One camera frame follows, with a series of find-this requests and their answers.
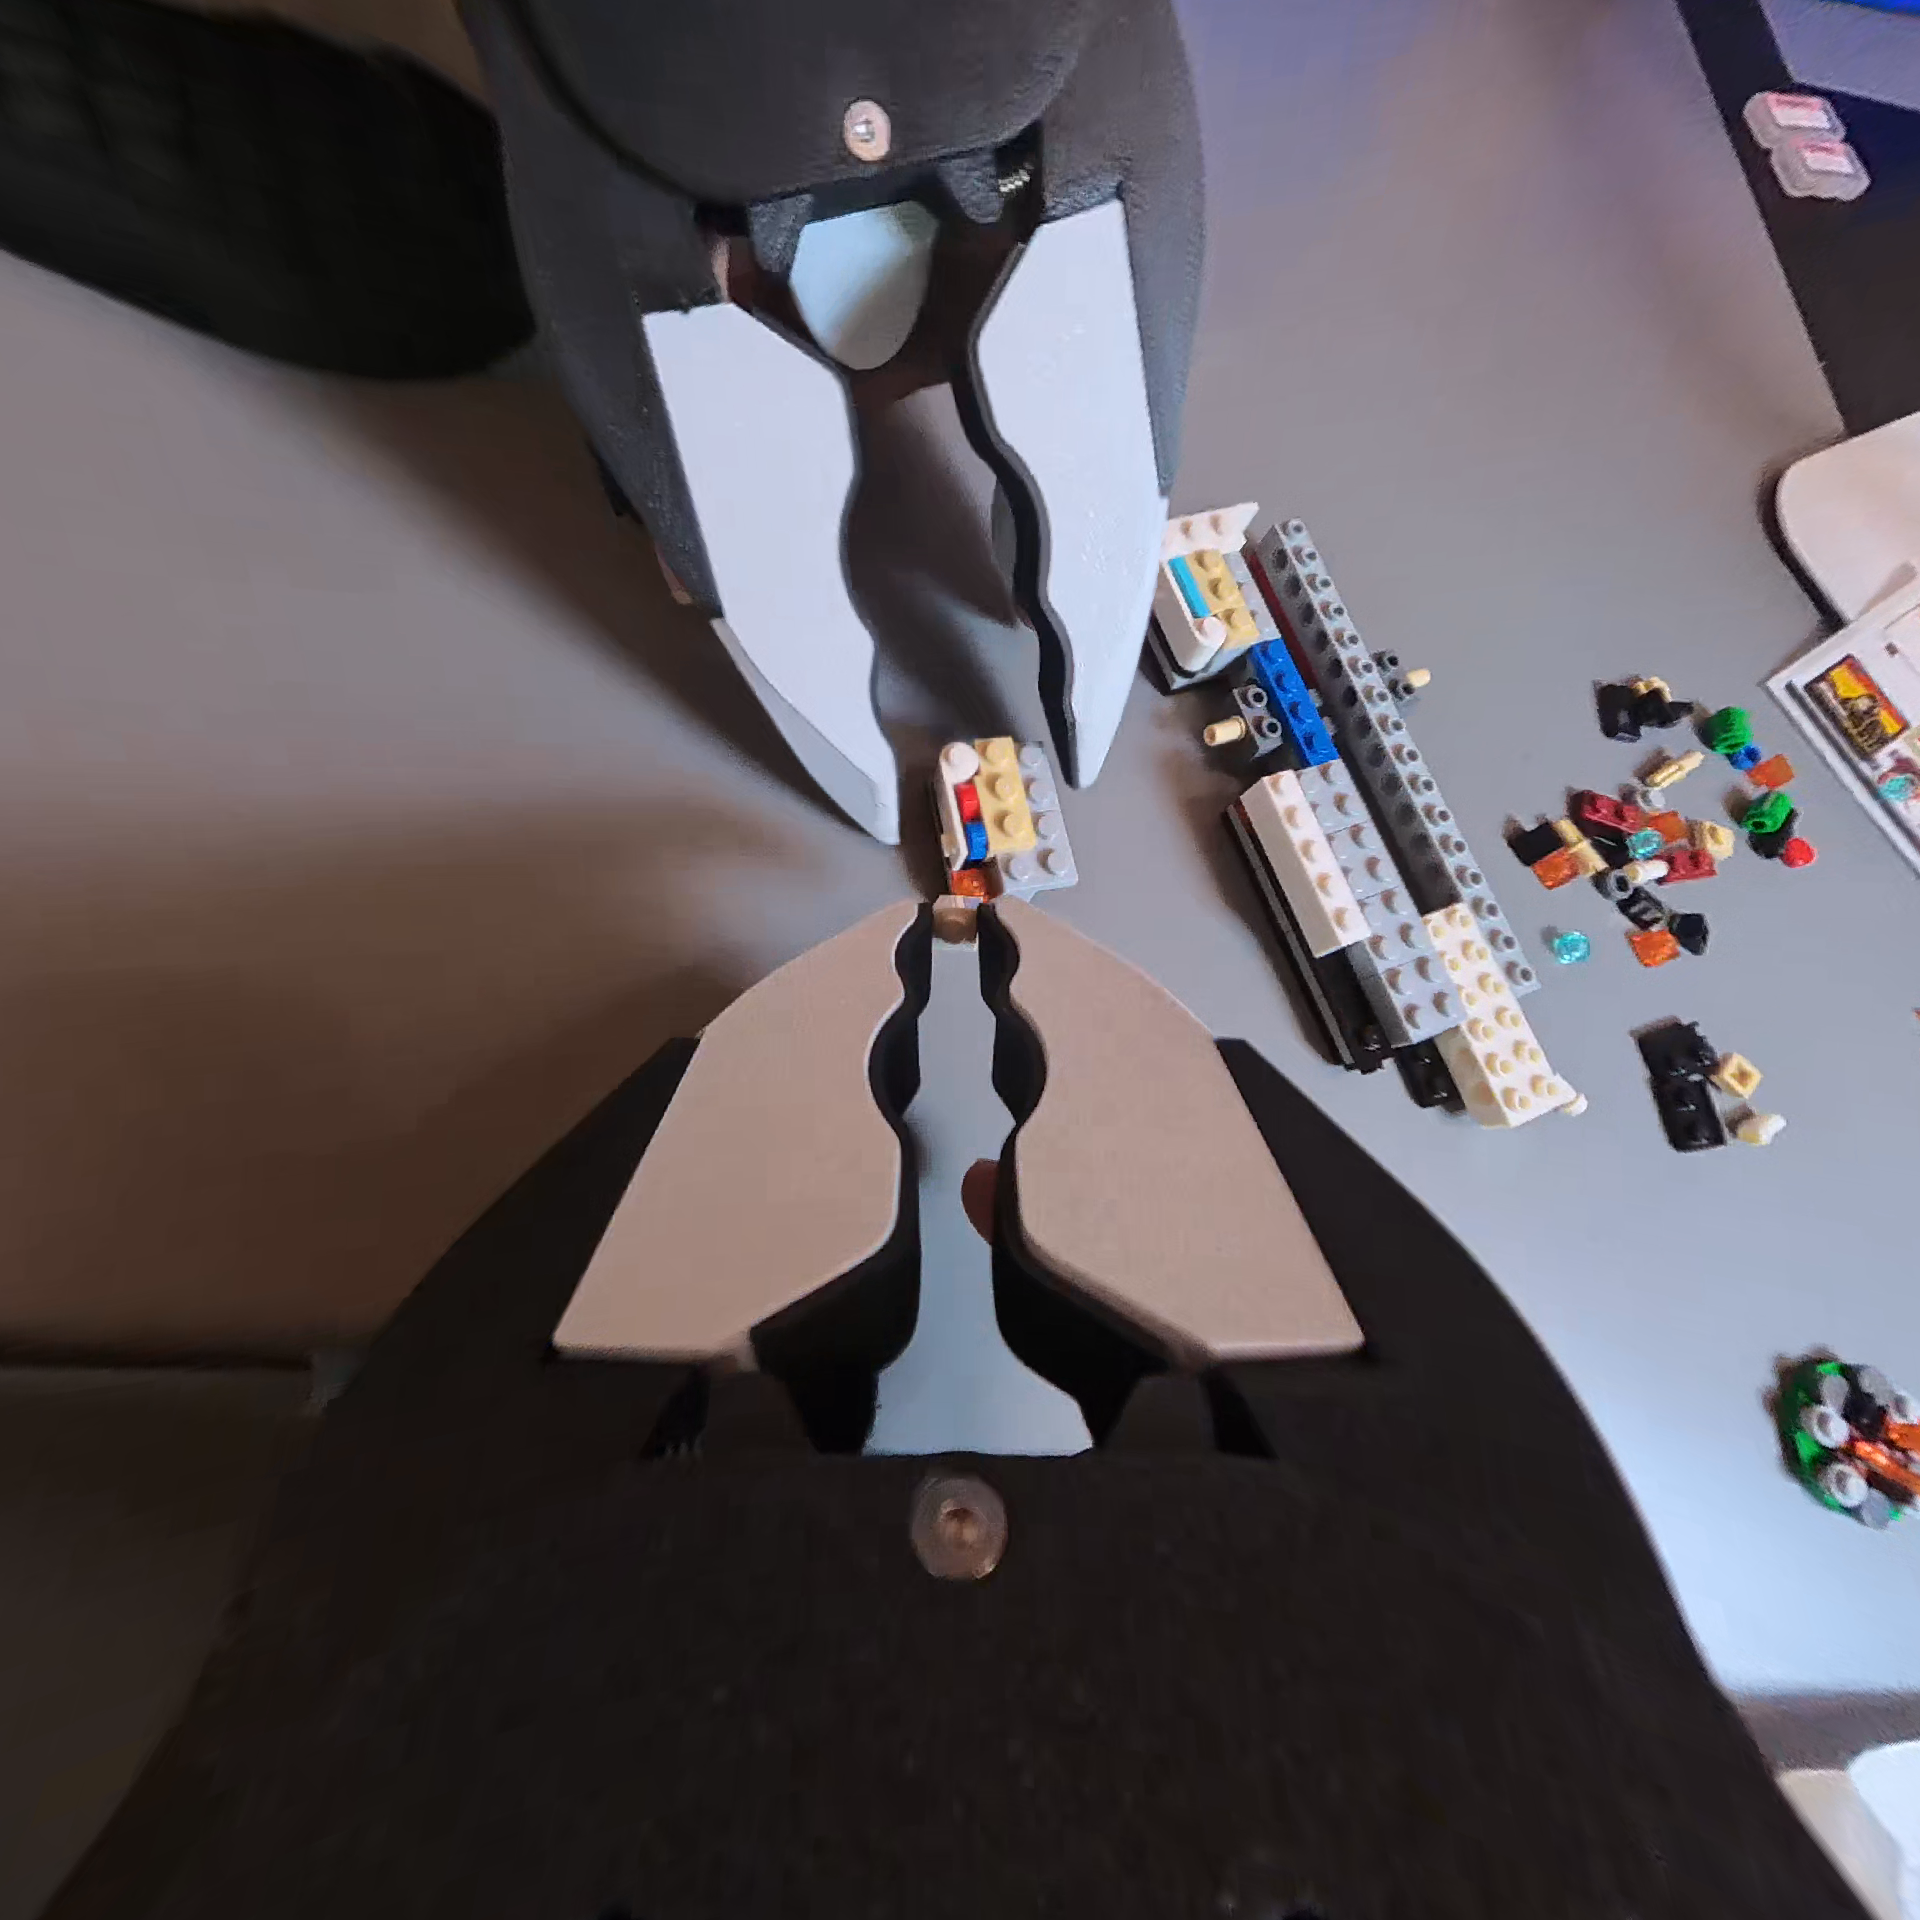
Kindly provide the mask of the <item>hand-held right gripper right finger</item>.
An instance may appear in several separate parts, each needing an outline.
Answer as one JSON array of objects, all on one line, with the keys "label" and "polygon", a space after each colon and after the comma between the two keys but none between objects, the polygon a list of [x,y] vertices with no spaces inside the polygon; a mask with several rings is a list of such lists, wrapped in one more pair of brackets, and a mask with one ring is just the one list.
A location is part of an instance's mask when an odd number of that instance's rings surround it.
[{"label": "hand-held right gripper right finger", "polygon": [[1177,1363],[1356,1353],[1361,1323],[1212,1031],[1032,903],[978,920],[1015,1249]]}]

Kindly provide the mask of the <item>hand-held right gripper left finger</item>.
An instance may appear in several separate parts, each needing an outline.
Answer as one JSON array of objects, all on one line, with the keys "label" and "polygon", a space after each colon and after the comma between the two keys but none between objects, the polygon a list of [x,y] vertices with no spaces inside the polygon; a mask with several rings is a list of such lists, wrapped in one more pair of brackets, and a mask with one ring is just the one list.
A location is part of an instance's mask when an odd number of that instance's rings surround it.
[{"label": "hand-held right gripper left finger", "polygon": [[905,1008],[898,901],[801,954],[711,1019],[559,1325],[569,1359],[731,1360],[874,1257],[904,1149],[874,1045]]}]

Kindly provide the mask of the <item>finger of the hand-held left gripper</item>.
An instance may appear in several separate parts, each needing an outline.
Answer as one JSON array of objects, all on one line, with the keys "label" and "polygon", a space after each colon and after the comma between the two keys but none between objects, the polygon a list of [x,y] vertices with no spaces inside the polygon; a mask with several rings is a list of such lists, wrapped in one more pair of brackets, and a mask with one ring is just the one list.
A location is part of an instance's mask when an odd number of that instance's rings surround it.
[{"label": "finger of the hand-held left gripper", "polygon": [[711,575],[711,627],[802,770],[902,837],[875,640],[848,588],[857,429],[842,368],[739,304],[643,320]]},{"label": "finger of the hand-held left gripper", "polygon": [[1041,224],[969,345],[971,396],[1015,512],[1015,591],[1075,786],[1121,732],[1162,572],[1169,498],[1123,204]]}]

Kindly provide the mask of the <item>small grey lego assembly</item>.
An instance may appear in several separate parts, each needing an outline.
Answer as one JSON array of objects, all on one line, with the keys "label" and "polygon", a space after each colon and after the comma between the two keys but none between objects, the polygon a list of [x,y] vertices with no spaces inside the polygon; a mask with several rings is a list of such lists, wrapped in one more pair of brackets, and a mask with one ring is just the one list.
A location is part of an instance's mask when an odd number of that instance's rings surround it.
[{"label": "small grey lego assembly", "polygon": [[1012,856],[992,856],[983,823],[963,823],[959,819],[954,789],[939,772],[939,754],[936,760],[929,791],[954,897],[971,897],[976,901],[1017,897],[1032,901],[1033,897],[1078,884],[1072,842],[1048,749],[1039,740],[1020,743],[1025,743],[1022,761],[1026,768],[1028,801],[1036,811],[1039,843],[1032,851]]}]

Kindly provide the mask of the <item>pile of lego pieces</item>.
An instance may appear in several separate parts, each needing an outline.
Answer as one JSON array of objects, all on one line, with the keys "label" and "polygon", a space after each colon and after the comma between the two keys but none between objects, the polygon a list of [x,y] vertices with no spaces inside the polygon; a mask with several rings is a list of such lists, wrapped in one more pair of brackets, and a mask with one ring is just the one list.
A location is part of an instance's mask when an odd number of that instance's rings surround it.
[{"label": "pile of lego pieces", "polygon": [[[1512,823],[1504,842],[1543,890],[1583,884],[1616,913],[1639,969],[1703,957],[1713,923],[1680,890],[1715,880],[1738,853],[1786,874],[1818,864],[1793,761],[1763,749],[1750,709],[1683,699],[1657,677],[1602,682],[1593,699],[1616,746],[1657,747],[1676,732],[1689,743],[1657,749],[1618,786],[1572,786],[1559,815]],[[1699,1023],[1643,1024],[1634,1049],[1674,1152],[1770,1147],[1783,1133],[1786,1119],[1760,1107],[1763,1071]]]}]

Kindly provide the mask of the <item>white book stand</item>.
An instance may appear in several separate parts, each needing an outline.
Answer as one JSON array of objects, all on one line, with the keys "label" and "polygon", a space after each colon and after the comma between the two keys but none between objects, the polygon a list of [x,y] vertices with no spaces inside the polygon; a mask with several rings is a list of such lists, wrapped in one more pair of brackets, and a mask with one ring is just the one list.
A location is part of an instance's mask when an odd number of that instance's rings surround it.
[{"label": "white book stand", "polygon": [[1918,578],[1918,415],[1790,465],[1771,512],[1814,596],[1841,625]]}]

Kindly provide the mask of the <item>long grey lego build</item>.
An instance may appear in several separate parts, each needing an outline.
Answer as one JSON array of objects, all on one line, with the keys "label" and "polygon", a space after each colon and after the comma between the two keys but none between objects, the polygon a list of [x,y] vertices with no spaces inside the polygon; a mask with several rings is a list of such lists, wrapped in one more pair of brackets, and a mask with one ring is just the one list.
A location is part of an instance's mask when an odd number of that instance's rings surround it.
[{"label": "long grey lego build", "polygon": [[1426,672],[1361,635],[1305,522],[1169,520],[1145,648],[1244,778],[1223,823],[1331,1064],[1499,1133],[1583,1115],[1530,1023],[1543,981],[1410,730]]}]

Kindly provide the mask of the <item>green round lego campfire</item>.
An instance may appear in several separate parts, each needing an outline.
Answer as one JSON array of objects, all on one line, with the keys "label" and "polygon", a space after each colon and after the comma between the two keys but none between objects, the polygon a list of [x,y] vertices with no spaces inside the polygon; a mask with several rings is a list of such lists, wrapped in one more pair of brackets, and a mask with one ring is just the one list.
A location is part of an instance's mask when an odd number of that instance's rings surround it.
[{"label": "green round lego campfire", "polygon": [[1799,1487],[1867,1529],[1918,1513],[1918,1400],[1872,1365],[1808,1356],[1774,1401],[1783,1461]]}]

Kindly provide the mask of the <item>lego sticker sheet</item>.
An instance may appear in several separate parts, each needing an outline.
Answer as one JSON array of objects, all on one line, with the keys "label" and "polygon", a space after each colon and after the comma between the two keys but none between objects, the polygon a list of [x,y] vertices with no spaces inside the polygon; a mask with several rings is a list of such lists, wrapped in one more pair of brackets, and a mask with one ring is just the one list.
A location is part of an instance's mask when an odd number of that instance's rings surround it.
[{"label": "lego sticker sheet", "polygon": [[1918,578],[1764,682],[1771,699],[1918,872]]}]

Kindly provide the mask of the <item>printed white paper bag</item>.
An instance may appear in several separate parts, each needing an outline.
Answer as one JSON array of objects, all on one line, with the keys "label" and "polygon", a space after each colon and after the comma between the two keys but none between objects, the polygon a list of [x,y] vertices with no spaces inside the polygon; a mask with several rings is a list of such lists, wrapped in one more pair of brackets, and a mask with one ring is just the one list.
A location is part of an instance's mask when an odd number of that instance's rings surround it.
[{"label": "printed white paper bag", "polygon": [[1776,1785],[1870,1915],[1918,1915],[1918,1741],[1870,1746],[1838,1767],[1793,1767]]}]

